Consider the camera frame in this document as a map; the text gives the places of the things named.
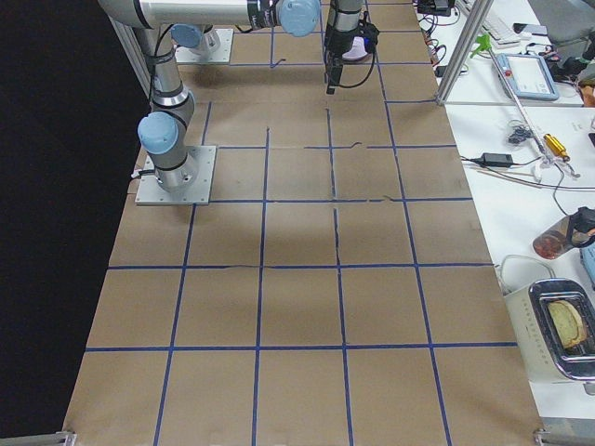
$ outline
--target yellow tool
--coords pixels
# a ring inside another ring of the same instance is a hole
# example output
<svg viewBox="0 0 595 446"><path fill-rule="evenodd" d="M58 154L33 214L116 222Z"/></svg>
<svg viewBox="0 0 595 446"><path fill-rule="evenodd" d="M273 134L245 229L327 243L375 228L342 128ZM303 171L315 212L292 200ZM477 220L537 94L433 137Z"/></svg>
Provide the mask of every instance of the yellow tool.
<svg viewBox="0 0 595 446"><path fill-rule="evenodd" d="M562 158L562 160L565 163L568 163L570 161L570 156L568 156L566 148L556 137L553 137L552 135L547 133L543 136L543 140L546 141L546 145L554 155Z"/></svg>

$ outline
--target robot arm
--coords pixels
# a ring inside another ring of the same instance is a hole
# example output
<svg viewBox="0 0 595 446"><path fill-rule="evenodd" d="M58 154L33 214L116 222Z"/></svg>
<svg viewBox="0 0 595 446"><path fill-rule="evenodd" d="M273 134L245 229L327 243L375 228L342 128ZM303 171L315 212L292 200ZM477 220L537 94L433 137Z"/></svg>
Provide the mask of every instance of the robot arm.
<svg viewBox="0 0 595 446"><path fill-rule="evenodd" d="M324 39L327 93L339 85L342 55L351 49L356 35L366 36L365 16L360 20L363 1L331 0ZM301 37L311 33L320 18L320 0L99 0L99 4L112 19L134 29L152 74L152 113L141 121L139 138L151 156L155 180L169 194L167 198L178 196L176 203L192 202L184 191L198 183L200 165L192 150L201 148L184 145L194 100L179 76L168 33L171 26L235 24L259 29L281 25L287 33ZM162 32L165 24L170 27Z"/></svg>
<svg viewBox="0 0 595 446"><path fill-rule="evenodd" d="M254 29L282 25L296 37L318 23L318 0L99 0L114 20L133 28L161 24L250 25Z"/></svg>
<svg viewBox="0 0 595 446"><path fill-rule="evenodd" d="M342 57L351 49L355 37L361 36L364 39L365 50L368 53L376 52L379 31L367 21L367 13L364 13L364 19L360 20L363 3L364 0L331 0L324 32L327 95L335 94L335 88L341 86Z"/></svg>

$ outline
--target keyboard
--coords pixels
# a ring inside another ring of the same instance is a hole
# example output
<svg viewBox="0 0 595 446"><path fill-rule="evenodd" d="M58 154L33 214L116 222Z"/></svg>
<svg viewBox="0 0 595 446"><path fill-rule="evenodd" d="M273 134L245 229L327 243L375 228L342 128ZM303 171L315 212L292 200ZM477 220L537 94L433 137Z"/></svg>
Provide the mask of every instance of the keyboard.
<svg viewBox="0 0 595 446"><path fill-rule="evenodd" d="M468 15L475 0L456 0L460 10ZM516 46L521 37L516 34L493 10L487 13L483 28L492 36L492 44L498 48Z"/></svg>

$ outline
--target bottle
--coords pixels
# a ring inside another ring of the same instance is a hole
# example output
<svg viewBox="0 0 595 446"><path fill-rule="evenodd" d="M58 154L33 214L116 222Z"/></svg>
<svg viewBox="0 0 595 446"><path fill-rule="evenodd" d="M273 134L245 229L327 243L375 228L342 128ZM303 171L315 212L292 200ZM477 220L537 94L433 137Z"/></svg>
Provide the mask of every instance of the bottle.
<svg viewBox="0 0 595 446"><path fill-rule="evenodd" d="M565 216L533 240L533 249L552 260L573 248L583 248L595 242L595 210L586 206Z"/></svg>

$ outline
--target green object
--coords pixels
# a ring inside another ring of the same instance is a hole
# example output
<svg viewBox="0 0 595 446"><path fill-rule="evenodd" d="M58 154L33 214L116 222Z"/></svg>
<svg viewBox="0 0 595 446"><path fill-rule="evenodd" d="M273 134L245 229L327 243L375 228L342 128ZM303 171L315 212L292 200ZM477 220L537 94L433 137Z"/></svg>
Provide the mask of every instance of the green object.
<svg viewBox="0 0 595 446"><path fill-rule="evenodd" d="M492 44L490 44L490 34L478 36L477 39L475 39L475 43L479 44L479 46L471 53L472 58L473 56L480 54L482 51L487 51L492 47Z"/></svg>

